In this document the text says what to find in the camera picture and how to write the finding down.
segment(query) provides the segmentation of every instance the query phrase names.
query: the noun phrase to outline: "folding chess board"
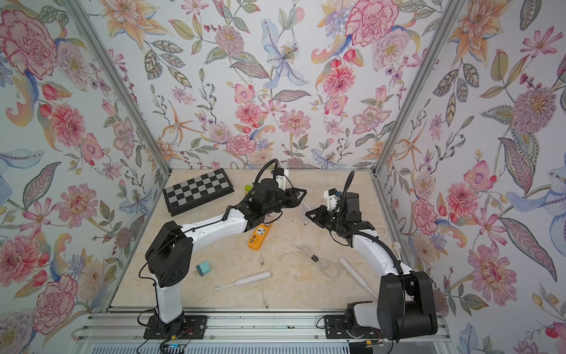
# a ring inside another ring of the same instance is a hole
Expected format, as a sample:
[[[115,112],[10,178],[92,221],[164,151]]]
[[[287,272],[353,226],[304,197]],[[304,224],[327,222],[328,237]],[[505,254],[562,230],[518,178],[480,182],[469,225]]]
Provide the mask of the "folding chess board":
[[[221,168],[167,187],[163,190],[163,196],[167,210],[171,216],[175,216],[233,191],[232,183]]]

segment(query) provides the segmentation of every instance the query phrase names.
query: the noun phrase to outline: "yellow power strip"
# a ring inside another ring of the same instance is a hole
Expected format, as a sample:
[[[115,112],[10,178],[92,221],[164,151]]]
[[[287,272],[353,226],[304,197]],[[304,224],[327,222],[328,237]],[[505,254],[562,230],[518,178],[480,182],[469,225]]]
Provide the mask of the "yellow power strip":
[[[261,244],[265,240],[267,233],[271,229],[273,224],[264,225],[260,224],[257,229],[255,229],[254,234],[251,236],[250,241],[248,242],[248,247],[254,251],[259,251]]]

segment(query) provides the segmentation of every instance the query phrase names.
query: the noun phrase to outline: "white charging cable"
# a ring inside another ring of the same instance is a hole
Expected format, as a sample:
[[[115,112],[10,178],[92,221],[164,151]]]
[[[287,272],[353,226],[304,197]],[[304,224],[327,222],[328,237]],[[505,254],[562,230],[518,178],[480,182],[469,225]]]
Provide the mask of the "white charging cable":
[[[304,255],[305,257],[309,257],[310,259],[312,259],[313,261],[316,262],[316,265],[318,265],[320,271],[327,276],[330,279],[337,279],[338,277],[340,277],[340,267],[338,264],[329,261],[327,259],[323,259],[323,258],[318,258],[317,256],[315,256],[314,252],[311,250],[310,247],[308,247],[307,245],[300,245],[300,246],[295,246],[293,245],[291,242],[287,241],[284,238],[281,237],[274,237],[274,238],[270,238],[269,240],[267,240],[266,242],[264,242],[264,244],[261,245],[261,248],[259,249],[259,260],[261,265],[263,265],[263,256],[262,256],[262,251],[263,251],[263,247],[265,247],[266,244],[270,243],[273,240],[281,240],[281,241],[285,241],[287,242],[289,245],[291,245],[294,249],[296,249],[296,251],[292,251],[292,252],[287,252],[284,253],[282,255],[280,255],[279,257],[275,258],[275,260],[273,262],[271,262],[271,264],[269,265],[269,267],[267,267],[267,270],[269,270],[273,264],[275,264],[275,262],[277,262],[278,260],[280,260],[281,258],[289,255],[289,254],[293,254],[293,253],[301,253],[302,255]],[[330,275],[328,273],[328,268],[329,266],[333,266],[334,268],[336,268],[336,270],[338,271],[337,275]],[[265,300],[265,296],[263,293],[263,281],[265,279],[261,280],[261,299],[263,300],[263,304],[265,305],[265,308],[268,308],[268,304],[267,304],[267,300]]]

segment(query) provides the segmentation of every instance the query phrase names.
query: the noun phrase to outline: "blue lily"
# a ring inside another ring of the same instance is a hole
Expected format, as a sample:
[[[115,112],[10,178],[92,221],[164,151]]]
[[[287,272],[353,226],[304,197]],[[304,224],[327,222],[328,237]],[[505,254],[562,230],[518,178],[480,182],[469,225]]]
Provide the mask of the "blue lily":
[[[287,76],[289,81],[295,85],[305,85],[308,84],[308,80],[303,78],[303,74],[295,69],[292,69],[289,63],[293,63],[297,55],[299,54],[299,47],[297,46],[297,41],[293,41],[290,45],[284,45],[281,47],[281,52],[277,47],[277,41],[279,40],[279,31],[277,27],[268,19],[263,19],[261,21],[261,26],[263,27],[263,38],[261,39],[261,45],[263,49],[267,52],[267,62],[275,67],[275,74],[271,78],[270,82],[264,83],[263,88],[276,88],[279,84],[279,78],[281,76]]]
[[[509,202],[518,211],[544,208],[546,212],[554,216],[550,223],[550,239],[562,255],[566,255],[566,155],[564,155],[564,165],[564,167],[550,170],[547,173],[551,183],[550,191],[544,197],[526,199],[515,192],[506,194]]]

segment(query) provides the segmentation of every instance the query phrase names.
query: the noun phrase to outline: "pink flower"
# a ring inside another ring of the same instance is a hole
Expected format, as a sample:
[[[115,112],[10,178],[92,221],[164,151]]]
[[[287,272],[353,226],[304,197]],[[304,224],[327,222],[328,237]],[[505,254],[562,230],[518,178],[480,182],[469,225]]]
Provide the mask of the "pink flower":
[[[377,102],[385,102],[387,98],[387,88],[385,85],[375,89],[375,100]]]
[[[434,206],[424,198],[419,198],[413,203],[413,217],[415,225],[421,228],[424,234],[432,234],[436,231],[435,223],[438,214],[434,210]]]
[[[53,332],[71,314],[78,290],[76,280],[67,274],[58,282],[47,283],[33,309],[33,329],[41,334]]]
[[[233,136],[230,128],[228,128],[228,125],[225,123],[218,123],[217,125],[211,126],[210,132],[211,140],[221,144],[224,144]]]
[[[215,40],[220,49],[231,57],[244,50],[244,39],[240,32],[232,26],[222,26],[216,33]]]
[[[494,186],[490,177],[490,168],[487,166],[487,162],[482,160],[471,170],[466,172],[464,175],[464,181],[470,184],[470,188],[477,191],[483,191],[491,189]]]
[[[114,117],[116,115],[116,108],[106,100],[102,100],[102,109],[108,113],[109,116]]]
[[[126,117],[124,123],[118,122],[112,126],[114,128],[114,144],[113,146],[124,152],[124,156],[129,159],[134,151],[134,127],[129,117]]]
[[[348,97],[346,96],[336,96],[324,106],[324,110],[327,110],[330,114],[335,116],[341,116],[344,111],[344,106],[348,102]]]
[[[250,102],[254,99],[255,91],[252,85],[246,87],[242,84],[236,84],[235,91],[236,95],[234,97],[236,103]]]
[[[448,206],[458,217],[471,217],[478,208],[478,196],[466,183],[452,184],[448,188]]]
[[[356,114],[354,116],[354,134],[371,131],[373,128],[377,127],[379,123],[386,121],[390,114],[390,110],[384,110],[382,112],[379,108],[368,106],[363,110],[362,114]]]
[[[250,140],[247,135],[236,135],[228,140],[226,148],[236,155],[244,156],[255,151],[255,140]]]
[[[345,94],[354,85],[353,74],[354,71],[345,65],[335,67],[324,79],[324,92],[330,96]]]
[[[350,11],[346,35],[352,36],[352,45],[375,43],[391,31],[398,14],[392,0],[359,0]]]
[[[55,210],[59,210],[59,219],[63,221],[70,219],[70,229],[81,226],[83,219],[88,220],[97,215],[98,201],[92,200],[96,198],[96,192],[89,189],[86,183],[81,184],[79,188],[70,186],[69,194],[63,192],[61,198],[65,201],[57,203]]]
[[[192,106],[192,103],[196,102],[196,100],[192,98],[192,95],[189,95],[187,92],[185,92],[183,89],[178,88],[177,86],[175,86],[175,88],[172,89],[172,91],[173,91],[173,98],[179,101],[179,103],[181,103],[182,101],[184,104],[188,104],[189,106]]]
[[[543,87],[530,89],[517,96],[517,102],[511,112],[512,127],[518,133],[537,133],[546,127],[556,110],[556,95]]]
[[[493,214],[490,216],[490,219],[487,220],[487,210],[485,208],[481,208],[482,211],[482,218],[478,218],[475,214],[472,214],[474,217],[475,222],[481,226],[482,228],[479,229],[479,234],[484,234],[487,231],[487,235],[490,237],[491,242],[497,247],[497,240],[500,244],[506,245],[507,241],[499,236],[496,232],[507,232],[504,227],[502,226],[493,226],[493,224],[499,219],[497,214]]]
[[[86,162],[100,160],[104,157],[104,151],[102,151],[102,148],[98,145],[98,140],[96,140],[92,133],[87,134],[80,149],[83,152],[83,157]]]
[[[114,177],[119,178],[121,175],[121,169],[122,169],[122,165],[119,163],[103,163],[104,168],[102,169],[102,172],[104,173],[104,176],[106,178],[108,178],[109,180],[114,181]]]
[[[28,70],[40,80],[57,66],[57,47],[38,19],[20,10],[2,12],[0,49],[21,74]]]
[[[332,120],[332,122],[326,123],[326,133],[330,133],[333,136],[337,136],[338,134],[343,134],[344,131],[342,130],[342,127],[338,125],[337,121]]]
[[[198,15],[200,15],[200,10],[207,8],[208,4],[201,4],[200,0],[185,0],[187,5],[181,5],[181,8],[187,11],[187,15],[193,11],[196,11]]]
[[[71,80],[82,91],[86,91],[89,82],[89,66],[84,60],[79,47],[71,42],[59,42],[57,49],[57,63],[59,71]]]
[[[36,210],[36,214],[30,211],[24,211],[23,216],[26,219],[33,220],[31,223],[20,225],[20,231],[25,231],[29,228],[34,228],[32,235],[36,235],[41,230],[41,225],[49,225],[51,221],[45,220],[45,218],[51,214],[53,211],[53,207],[49,208],[51,205],[51,198],[45,198],[45,202],[43,203],[43,209],[41,208],[40,202],[35,202],[33,207]]]
[[[264,108],[261,112],[262,113],[271,113],[275,117],[275,112],[284,112],[284,109],[287,107],[286,104],[281,106],[281,101],[269,100],[269,105],[262,103],[261,106]]]
[[[108,55],[110,56],[110,58],[112,58],[112,61],[114,62],[115,65],[126,65],[126,63],[120,61],[124,59],[124,56],[121,54],[115,56],[114,49],[108,49]]]
[[[35,269],[40,256],[35,235],[8,238],[0,247],[0,282],[5,287],[12,281],[23,282]]]
[[[423,56],[422,57],[419,56],[419,54],[417,54],[417,53],[413,54],[413,59],[415,59],[416,62],[408,63],[407,66],[408,67],[417,67],[417,66],[421,65],[422,61],[425,60],[424,58],[426,57],[427,51],[428,51],[428,48],[425,48],[423,50]]]
[[[383,36],[373,47],[374,69],[380,69],[395,63],[405,51],[409,35],[401,29]]]
[[[76,147],[86,133],[84,128],[84,117],[79,110],[68,104],[55,107],[51,113],[51,130],[55,133],[57,140],[67,147]]]
[[[435,186],[436,177],[423,172],[415,180],[415,194],[422,199],[430,199]]]
[[[491,293],[494,294],[495,303],[505,306],[505,302],[510,298],[517,301],[517,289],[511,286],[516,283],[517,274],[507,269],[509,260],[507,257],[498,259],[499,248],[491,245],[478,247],[478,254],[473,250],[469,251],[468,264],[474,267],[471,276],[474,279],[471,287],[477,291],[483,291],[483,297],[491,300]]]
[[[244,103],[236,110],[236,118],[244,124],[253,124],[259,121],[261,112],[255,103]]]
[[[296,111],[291,110],[289,112],[283,112],[283,116],[279,118],[281,125],[279,129],[282,131],[288,131],[290,134],[294,135],[295,138],[298,138],[300,135],[307,132],[307,129],[311,127],[309,121],[311,118],[305,116],[303,111]]]
[[[522,52],[531,52],[534,50],[533,55],[531,56],[531,58],[534,58],[538,55],[538,52],[542,52],[542,54],[554,54],[556,52],[558,52],[556,50],[556,48],[548,46],[551,43],[554,43],[556,41],[558,41],[560,38],[562,38],[562,32],[558,33],[556,36],[550,38],[550,36],[552,36],[552,32],[554,31],[554,26],[551,26],[546,33],[544,34],[544,37],[542,37],[541,39],[541,32],[540,31],[534,31],[534,41],[532,41],[530,38],[525,38],[525,40],[523,41],[523,44],[526,45],[528,48],[524,48],[521,49]]]

